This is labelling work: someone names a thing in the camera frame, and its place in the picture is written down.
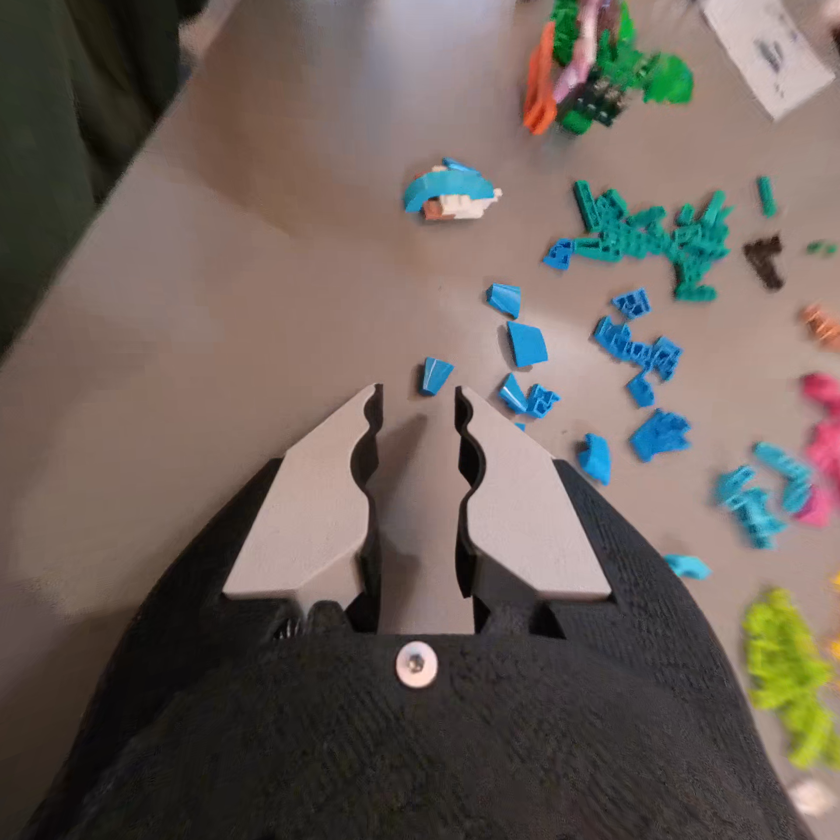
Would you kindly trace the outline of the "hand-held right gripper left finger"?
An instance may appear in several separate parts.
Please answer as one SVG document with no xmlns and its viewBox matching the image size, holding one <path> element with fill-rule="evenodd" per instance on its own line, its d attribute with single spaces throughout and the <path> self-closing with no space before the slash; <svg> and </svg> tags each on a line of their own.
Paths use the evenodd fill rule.
<svg viewBox="0 0 840 840">
<path fill-rule="evenodd" d="M 378 603 L 382 559 L 366 485 L 383 397 L 383 385 L 366 386 L 288 449 L 224 583 L 227 598 Z"/>
</svg>

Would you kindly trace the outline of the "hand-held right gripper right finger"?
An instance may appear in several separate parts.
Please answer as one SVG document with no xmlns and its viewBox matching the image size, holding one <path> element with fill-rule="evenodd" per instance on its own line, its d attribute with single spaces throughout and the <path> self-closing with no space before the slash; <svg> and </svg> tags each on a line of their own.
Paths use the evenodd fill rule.
<svg viewBox="0 0 840 840">
<path fill-rule="evenodd" d="M 612 593 L 551 453 L 467 386 L 455 390 L 455 568 L 483 603 L 602 602 Z"/>
</svg>

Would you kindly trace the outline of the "pile of blue lego bricks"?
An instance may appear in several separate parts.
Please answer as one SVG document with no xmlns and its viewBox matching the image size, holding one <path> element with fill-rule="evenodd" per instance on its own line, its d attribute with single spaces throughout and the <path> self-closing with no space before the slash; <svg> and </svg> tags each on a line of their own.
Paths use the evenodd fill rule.
<svg viewBox="0 0 840 840">
<path fill-rule="evenodd" d="M 594 342 L 614 361 L 632 364 L 637 368 L 626 390 L 639 408 L 655 405 L 655 391 L 648 377 L 655 375 L 660 382 L 669 382 L 677 371 L 683 350 L 671 339 L 662 336 L 653 343 L 634 339 L 631 322 L 651 312 L 647 291 L 630 290 L 612 299 L 619 316 L 600 318 L 593 331 Z M 690 447 L 687 434 L 689 422 L 677 413 L 656 408 L 641 426 L 631 434 L 629 444 L 643 463 L 655 456 L 680 452 Z"/>
</svg>

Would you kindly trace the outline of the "pile of light blue lego pieces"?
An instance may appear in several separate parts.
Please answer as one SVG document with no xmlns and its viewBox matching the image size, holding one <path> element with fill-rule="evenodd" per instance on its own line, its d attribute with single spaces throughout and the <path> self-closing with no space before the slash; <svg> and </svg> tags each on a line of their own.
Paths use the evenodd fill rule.
<svg viewBox="0 0 840 840">
<path fill-rule="evenodd" d="M 802 513 L 812 499 L 813 467 L 766 441 L 752 446 L 752 456 L 781 478 L 780 511 L 788 518 Z M 712 496 L 719 507 L 730 511 L 752 548 L 774 550 L 776 538 L 788 523 L 771 510 L 770 493 L 753 483 L 756 475 L 755 468 L 748 464 L 722 472 L 714 483 Z"/>
</svg>

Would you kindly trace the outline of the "pile of lime green lego pieces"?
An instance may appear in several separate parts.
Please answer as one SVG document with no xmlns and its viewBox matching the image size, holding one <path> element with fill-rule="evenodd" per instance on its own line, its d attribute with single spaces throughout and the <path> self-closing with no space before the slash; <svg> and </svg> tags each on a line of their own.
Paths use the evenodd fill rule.
<svg viewBox="0 0 840 840">
<path fill-rule="evenodd" d="M 798 770 L 838 771 L 838 716 L 823 701 L 833 669 L 790 593 L 764 591 L 745 612 L 742 630 L 751 702 L 780 721 L 789 762 Z"/>
</svg>

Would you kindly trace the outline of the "pile of pink lego pieces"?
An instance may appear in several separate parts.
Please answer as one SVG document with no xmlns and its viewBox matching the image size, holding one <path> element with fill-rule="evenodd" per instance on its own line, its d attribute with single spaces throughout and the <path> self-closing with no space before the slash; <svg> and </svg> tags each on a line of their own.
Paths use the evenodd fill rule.
<svg viewBox="0 0 840 840">
<path fill-rule="evenodd" d="M 839 505 L 839 384 L 829 374 L 813 372 L 801 379 L 805 397 L 824 410 L 812 430 L 805 455 L 818 475 L 809 500 L 796 517 L 813 527 L 828 526 Z"/>
</svg>

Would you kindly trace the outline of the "pile of teal lego bricks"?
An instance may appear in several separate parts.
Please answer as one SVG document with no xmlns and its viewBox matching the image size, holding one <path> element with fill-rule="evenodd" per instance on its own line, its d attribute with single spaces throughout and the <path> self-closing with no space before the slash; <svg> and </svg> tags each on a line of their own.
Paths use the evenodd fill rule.
<svg viewBox="0 0 840 840">
<path fill-rule="evenodd" d="M 633 213 L 617 190 L 594 196 L 584 180 L 575 181 L 572 192 L 584 225 L 584 235 L 572 241 L 575 256 L 610 264 L 624 258 L 664 257 L 675 272 L 676 300 L 717 299 L 707 274 L 730 254 L 728 218 L 733 207 L 725 192 L 713 192 L 700 209 L 685 204 L 675 216 L 659 205 Z"/>
</svg>

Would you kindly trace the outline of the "blue white lego dolphin model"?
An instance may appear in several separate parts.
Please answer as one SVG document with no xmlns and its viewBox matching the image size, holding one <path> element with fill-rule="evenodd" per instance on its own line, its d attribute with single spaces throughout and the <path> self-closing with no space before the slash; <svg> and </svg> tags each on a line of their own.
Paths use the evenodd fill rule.
<svg viewBox="0 0 840 840">
<path fill-rule="evenodd" d="M 403 194 L 403 208 L 427 222 L 476 221 L 502 196 L 503 191 L 481 171 L 445 156 L 411 180 Z"/>
</svg>

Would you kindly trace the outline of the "heap of brown lego pieces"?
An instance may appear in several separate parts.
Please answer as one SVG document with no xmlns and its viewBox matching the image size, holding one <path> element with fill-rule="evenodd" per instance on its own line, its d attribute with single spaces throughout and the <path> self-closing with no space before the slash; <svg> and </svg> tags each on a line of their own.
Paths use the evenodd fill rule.
<svg viewBox="0 0 840 840">
<path fill-rule="evenodd" d="M 839 320 L 822 306 L 812 304 L 800 312 L 800 320 L 824 351 L 839 354 Z"/>
</svg>

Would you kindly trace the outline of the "green pink lego coral model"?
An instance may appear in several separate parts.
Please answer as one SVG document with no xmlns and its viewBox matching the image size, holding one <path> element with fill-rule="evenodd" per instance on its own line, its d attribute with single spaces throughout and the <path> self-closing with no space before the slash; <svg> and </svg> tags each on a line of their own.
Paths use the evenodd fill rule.
<svg viewBox="0 0 840 840">
<path fill-rule="evenodd" d="M 682 105 L 693 90 L 683 59 L 636 46 L 627 2 L 557 1 L 529 59 L 522 124 L 532 135 L 554 124 L 583 135 L 611 127 L 633 95 Z"/>
</svg>

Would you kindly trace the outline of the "dark brown brick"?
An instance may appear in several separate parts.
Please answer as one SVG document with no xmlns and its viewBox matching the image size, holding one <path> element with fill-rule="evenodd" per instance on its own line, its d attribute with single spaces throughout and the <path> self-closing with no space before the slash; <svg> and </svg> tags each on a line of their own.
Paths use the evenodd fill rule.
<svg viewBox="0 0 840 840">
<path fill-rule="evenodd" d="M 778 233 L 742 246 L 745 259 L 767 291 L 779 291 L 784 287 L 784 279 L 775 264 L 775 258 L 782 251 L 781 236 Z"/>
</svg>

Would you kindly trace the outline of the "person's dark green jacket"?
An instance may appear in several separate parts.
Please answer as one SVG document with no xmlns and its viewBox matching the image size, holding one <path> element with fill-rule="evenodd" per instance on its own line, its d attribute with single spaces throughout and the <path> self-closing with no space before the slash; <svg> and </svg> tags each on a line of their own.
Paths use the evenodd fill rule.
<svg viewBox="0 0 840 840">
<path fill-rule="evenodd" d="M 205 1 L 1 2 L 1 351 L 172 103 Z"/>
</svg>

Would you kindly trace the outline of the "white printed paper sheet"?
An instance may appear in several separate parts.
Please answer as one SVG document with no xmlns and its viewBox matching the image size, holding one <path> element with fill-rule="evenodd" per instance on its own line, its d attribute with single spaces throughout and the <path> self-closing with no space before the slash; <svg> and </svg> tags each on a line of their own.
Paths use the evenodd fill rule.
<svg viewBox="0 0 840 840">
<path fill-rule="evenodd" d="M 821 2 L 704 1 L 705 23 L 767 117 L 780 121 L 838 80 L 817 40 Z"/>
</svg>

